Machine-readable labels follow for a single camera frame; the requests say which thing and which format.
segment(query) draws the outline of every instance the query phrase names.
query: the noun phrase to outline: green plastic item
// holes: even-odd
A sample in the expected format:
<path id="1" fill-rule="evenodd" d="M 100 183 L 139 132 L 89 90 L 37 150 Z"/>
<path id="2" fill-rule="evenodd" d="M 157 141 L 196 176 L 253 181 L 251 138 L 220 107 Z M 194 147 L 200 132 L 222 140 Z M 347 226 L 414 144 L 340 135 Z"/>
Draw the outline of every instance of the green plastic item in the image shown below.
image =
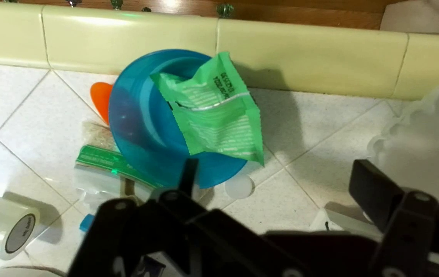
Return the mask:
<path id="1" fill-rule="evenodd" d="M 111 175 L 139 180 L 142 183 L 142 178 L 139 178 L 139 175 L 134 172 L 131 164 L 126 163 L 123 155 L 111 149 L 85 144 L 79 152 L 77 163 L 109 172 Z"/>
<path id="2" fill-rule="evenodd" d="M 220 152 L 265 163 L 260 109 L 228 52 L 202 64 L 189 79 L 171 73 L 154 73 L 152 79 L 172 107 L 191 155 Z"/>

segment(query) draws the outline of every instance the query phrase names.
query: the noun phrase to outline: white tile floor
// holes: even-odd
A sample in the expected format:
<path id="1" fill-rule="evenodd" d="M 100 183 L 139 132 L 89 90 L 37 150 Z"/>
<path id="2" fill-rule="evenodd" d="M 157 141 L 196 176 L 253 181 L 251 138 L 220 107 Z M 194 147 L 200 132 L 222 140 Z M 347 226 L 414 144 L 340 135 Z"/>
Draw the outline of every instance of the white tile floor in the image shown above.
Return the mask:
<path id="1" fill-rule="evenodd" d="M 66 270 L 82 233 L 74 160 L 82 123 L 97 121 L 89 86 L 115 75 L 0 66 L 0 195 L 42 212 L 35 238 L 11 261 Z M 328 203 L 353 204 L 351 161 L 367 155 L 400 103 L 374 98 L 253 90 L 263 120 L 266 166 L 242 173 L 253 195 L 233 200 L 217 186 L 209 203 L 257 232 L 319 229 Z"/>

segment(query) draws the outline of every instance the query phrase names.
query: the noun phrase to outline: blue bowl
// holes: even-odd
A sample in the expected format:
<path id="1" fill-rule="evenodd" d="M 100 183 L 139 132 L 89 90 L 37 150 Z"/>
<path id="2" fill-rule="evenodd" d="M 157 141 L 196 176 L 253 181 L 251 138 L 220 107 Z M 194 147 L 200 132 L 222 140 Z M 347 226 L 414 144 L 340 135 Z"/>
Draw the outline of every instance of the blue bowl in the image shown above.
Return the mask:
<path id="1" fill-rule="evenodd" d="M 183 49 L 146 53 L 132 61 L 115 79 L 109 99 L 109 124 L 126 161 L 143 180 L 177 187 L 188 153 L 171 107 L 154 86 L 151 75 L 168 72 L 191 78 L 209 56 Z M 203 152 L 196 183 L 211 187 L 237 173 L 245 160 Z"/>

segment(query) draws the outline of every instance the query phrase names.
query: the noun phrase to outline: tape roll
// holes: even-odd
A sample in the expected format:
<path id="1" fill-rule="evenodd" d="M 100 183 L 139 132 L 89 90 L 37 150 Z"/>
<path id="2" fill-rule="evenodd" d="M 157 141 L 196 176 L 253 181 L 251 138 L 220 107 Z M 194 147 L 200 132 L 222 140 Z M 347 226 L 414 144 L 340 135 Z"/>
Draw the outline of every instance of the tape roll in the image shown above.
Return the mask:
<path id="1" fill-rule="evenodd" d="M 29 240 L 38 210 L 0 198 L 0 258 L 15 256 Z"/>

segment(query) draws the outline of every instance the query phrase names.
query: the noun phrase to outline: tile grout line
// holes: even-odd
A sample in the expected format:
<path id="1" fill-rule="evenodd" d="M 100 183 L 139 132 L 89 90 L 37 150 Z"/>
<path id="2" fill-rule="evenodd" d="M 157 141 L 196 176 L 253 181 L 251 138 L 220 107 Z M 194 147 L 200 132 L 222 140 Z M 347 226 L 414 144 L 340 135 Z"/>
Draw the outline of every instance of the tile grout line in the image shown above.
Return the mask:
<path id="1" fill-rule="evenodd" d="M 40 9 L 40 24 L 42 24 L 42 30 L 43 30 L 43 43 L 45 43 L 46 63 L 48 63 L 48 67 L 51 69 L 51 59 L 49 59 L 49 52 L 48 52 L 48 36 L 46 36 L 45 9 L 46 9 L 46 4 L 42 4 L 42 9 Z"/>
<path id="2" fill-rule="evenodd" d="M 393 89 L 391 89 L 391 96 L 394 96 L 394 92 L 397 89 L 397 84 L 400 81 L 400 75 L 402 75 L 402 69 L 404 69 L 404 64 L 405 64 L 405 56 L 407 56 L 407 52 L 408 52 L 408 44 L 410 44 L 410 33 L 405 33 L 407 35 L 407 43 L 405 43 L 405 49 L 404 49 L 404 53 L 402 53 L 402 61 L 400 61 L 400 66 L 399 66 L 399 70 L 397 70 L 397 76 L 394 78 L 394 84 L 393 84 Z"/>
<path id="3" fill-rule="evenodd" d="M 285 167 L 280 167 L 277 172 L 268 175 L 265 180 L 262 180 L 259 184 L 254 186 L 254 190 L 259 189 L 260 184 L 263 184 L 263 183 L 266 183 L 268 180 L 271 180 L 271 178 L 274 178 L 276 175 L 279 175 L 282 170 L 286 170 L 286 169 L 285 169 Z M 231 206 L 231 204 L 236 203 L 237 200 L 242 200 L 242 198 L 233 198 L 233 201 L 228 203 L 228 204 L 225 204 L 225 206 L 222 206 L 220 210 L 225 210 L 225 207 Z"/>
<path id="4" fill-rule="evenodd" d="M 62 196 L 66 203 L 68 203 L 68 207 L 66 210 L 72 206 L 72 203 L 65 198 L 55 187 L 51 186 L 51 183 L 48 183 L 34 167 L 31 167 L 22 156 L 18 156 L 12 149 L 9 149 L 1 140 L 0 140 L 0 144 L 9 152 L 12 153 L 23 166 L 26 166 L 34 175 L 37 175 L 43 183 L 46 183 L 58 196 Z"/>
<path id="5" fill-rule="evenodd" d="M 3 124 L 0 126 L 0 132 L 5 127 L 5 124 L 17 113 L 17 110 L 25 104 L 25 101 L 34 93 L 34 90 L 37 90 L 37 87 L 46 79 L 46 76 L 49 75 L 49 69 L 45 72 L 45 75 L 35 83 L 35 86 L 28 92 L 26 96 L 23 96 L 23 99 L 18 103 L 18 106 L 6 116 L 6 120 L 3 121 Z"/>
<path id="6" fill-rule="evenodd" d="M 217 18 L 217 24 L 216 24 L 216 52 L 219 52 L 219 44 L 220 44 L 220 18 Z"/>
<path id="7" fill-rule="evenodd" d="M 28 241 L 28 244 L 25 244 L 25 247 L 23 247 L 25 255 L 29 258 L 29 261 L 31 261 L 34 266 L 40 266 L 42 263 L 40 263 L 34 255 L 29 253 L 28 246 L 29 246 L 34 240 L 37 240 L 37 236 L 35 236 L 35 238 L 31 238 L 31 241 Z"/>
<path id="8" fill-rule="evenodd" d="M 353 124 L 357 118 L 360 118 L 362 115 L 365 115 L 367 112 L 370 112 L 371 109 L 374 109 L 377 104 L 380 104 L 384 99 L 377 99 L 374 104 L 371 104 L 368 109 L 362 110 L 359 115 L 356 115 L 354 118 L 351 118 L 348 123 L 345 123 L 343 126 L 340 126 L 339 129 L 336 129 L 334 132 L 331 132 L 330 135 L 327 135 L 325 138 L 322 138 L 320 141 L 314 143 L 313 146 L 306 147 L 305 152 L 302 152 L 300 155 L 297 155 L 296 158 L 293 158 L 291 161 L 288 161 L 286 164 L 283 164 L 285 167 L 290 167 L 293 163 L 296 163 L 299 158 L 302 158 L 303 155 L 306 155 L 308 152 L 311 152 L 314 147 L 317 147 L 319 144 L 325 143 L 328 138 L 331 138 L 333 135 L 339 133 L 342 129 L 345 129 L 348 124 Z"/>
<path id="9" fill-rule="evenodd" d="M 5 124 L 17 113 L 17 110 L 25 104 L 25 101 L 28 101 L 28 98 L 37 90 L 37 87 L 48 78 L 48 75 L 51 73 L 51 70 L 48 69 L 46 73 L 37 81 L 37 84 L 29 90 L 29 93 L 18 103 L 18 106 L 11 112 L 11 115 L 3 121 L 3 124 L 0 126 L 0 132 L 5 127 Z M 34 167 L 31 167 L 22 156 L 18 156 L 12 149 L 9 149 L 0 138 L 0 144 L 11 152 L 22 164 L 25 164 L 34 175 L 37 175 L 42 181 L 45 181 L 55 193 L 58 193 L 68 204 L 71 204 L 71 201 L 68 198 L 65 198 L 55 187 L 52 187 L 37 170 L 34 170 Z"/>
<path id="10" fill-rule="evenodd" d="M 88 109 L 91 109 L 92 113 L 97 115 L 97 118 L 100 118 L 100 113 L 97 113 L 97 112 L 94 110 L 94 107 L 92 107 L 89 103 L 86 103 L 86 101 L 77 93 L 77 89 L 72 87 L 72 86 L 69 84 L 69 81 L 63 78 L 63 75 L 60 75 L 57 70 L 52 70 L 52 72 L 65 83 L 65 86 L 68 86 L 68 89 L 69 89 Z"/>
<path id="11" fill-rule="evenodd" d="M 283 167 L 282 161 L 276 156 L 274 150 L 271 150 L 271 149 L 266 146 L 265 140 L 263 140 L 263 144 L 265 144 L 266 150 L 271 153 L 271 158 L 277 160 L 277 163 Z"/>
<path id="12" fill-rule="evenodd" d="M 385 101 L 385 104 L 391 109 L 391 113 L 394 115 L 394 116 L 400 116 L 400 113 L 390 104 L 390 101 L 388 99 L 384 99 Z"/>
<path id="13" fill-rule="evenodd" d="M 32 238 L 29 238 L 29 241 L 25 244 L 25 247 L 23 247 L 23 250 L 26 252 L 26 255 L 29 255 L 29 258 L 31 258 L 31 253 L 28 253 L 28 246 L 29 244 L 32 244 L 34 243 L 34 240 L 37 240 L 40 235 L 43 235 L 45 232 L 48 232 L 48 229 L 54 224 L 54 223 L 57 223 L 58 220 L 62 220 L 68 212 L 69 212 L 69 209 L 72 209 L 72 207 L 75 207 L 77 209 L 77 206 L 75 204 L 69 204 L 68 207 L 66 207 L 66 210 L 63 210 L 58 216 L 55 216 L 52 221 L 51 221 L 51 224 L 49 226 L 46 226 L 42 232 L 38 232 L 35 236 L 32 236 Z"/>
<path id="14" fill-rule="evenodd" d="M 311 193 L 299 183 L 299 180 L 291 173 L 291 170 L 288 169 L 294 161 L 297 161 L 299 158 L 302 158 L 303 155 L 306 155 L 308 152 L 311 152 L 316 146 L 322 144 L 323 141 L 327 141 L 328 138 L 334 136 L 336 133 L 342 132 L 342 129 L 345 129 L 347 126 L 353 124 L 357 118 L 360 118 L 362 115 L 365 115 L 367 112 L 370 112 L 371 109 L 374 109 L 377 104 L 380 104 L 384 99 L 376 101 L 373 106 L 370 106 L 368 109 L 365 109 L 363 112 L 360 112 L 357 116 L 354 116 L 351 121 L 348 121 L 347 124 L 343 124 L 342 127 L 339 127 L 337 130 L 334 130 L 331 135 L 325 136 L 323 140 L 320 140 L 319 143 L 316 143 L 314 146 L 311 146 L 310 149 L 306 149 L 303 153 L 300 153 L 299 156 L 296 156 L 293 161 L 290 161 L 288 164 L 285 164 L 285 170 L 290 173 L 290 176 L 296 181 L 296 184 L 308 195 L 308 198 L 319 207 L 323 209 L 322 206 L 319 206 L 316 203 L 316 200 L 311 196 Z"/>
<path id="15" fill-rule="evenodd" d="M 319 209 L 322 209 L 322 206 L 319 206 L 317 203 L 316 203 L 316 200 L 311 196 L 311 193 L 297 181 L 297 178 L 291 173 L 291 170 L 288 170 L 286 167 L 285 167 L 285 172 L 294 180 L 294 183 L 306 193 L 306 196 L 311 200 L 311 203 L 316 206 L 316 207 L 319 207 Z"/>

